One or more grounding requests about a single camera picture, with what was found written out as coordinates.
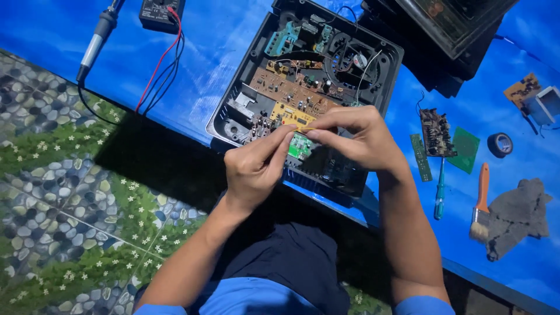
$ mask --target blue shirt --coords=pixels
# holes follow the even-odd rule
[[[291,289],[267,279],[240,277],[210,283],[192,307],[200,315],[320,315],[311,303]],[[395,308],[395,315],[454,315],[444,301],[411,297]],[[181,306],[144,304],[134,315],[186,315]]]

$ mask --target person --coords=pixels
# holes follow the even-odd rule
[[[373,106],[335,108],[309,127],[315,129],[307,132],[308,138],[377,174],[381,231],[393,269],[394,313],[454,314],[436,237],[407,160],[379,112]],[[346,128],[354,137],[340,137],[329,131],[333,127]],[[226,254],[228,238],[257,215],[255,209],[278,183],[295,129],[280,126],[266,138],[226,152],[227,191],[142,291],[136,315],[348,312],[349,297],[336,276],[336,243],[327,229],[305,222],[277,223],[272,230],[245,233],[235,242],[247,243],[244,248]],[[254,226],[267,217],[266,209],[260,216]],[[253,232],[264,237],[255,241],[247,236]],[[224,256],[229,256],[226,266],[214,270]]]

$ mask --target brush bristles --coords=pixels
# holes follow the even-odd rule
[[[473,222],[470,225],[469,236],[481,243],[486,243],[488,240],[488,227],[480,224],[479,222]]]

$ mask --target pebble pattern tile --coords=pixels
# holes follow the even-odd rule
[[[103,117],[124,117],[86,99]],[[74,84],[0,49],[3,313],[131,315],[137,290],[205,221],[206,212],[96,165],[114,130]],[[390,314],[348,291],[349,314]]]

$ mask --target hand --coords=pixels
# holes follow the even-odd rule
[[[408,163],[374,106],[333,108],[309,124],[307,137],[335,148],[347,158],[373,171],[395,172]],[[328,131],[333,127],[355,132],[352,139]]]
[[[296,125],[280,126],[266,138],[228,150],[226,163],[228,208],[250,215],[272,192],[282,176]]]

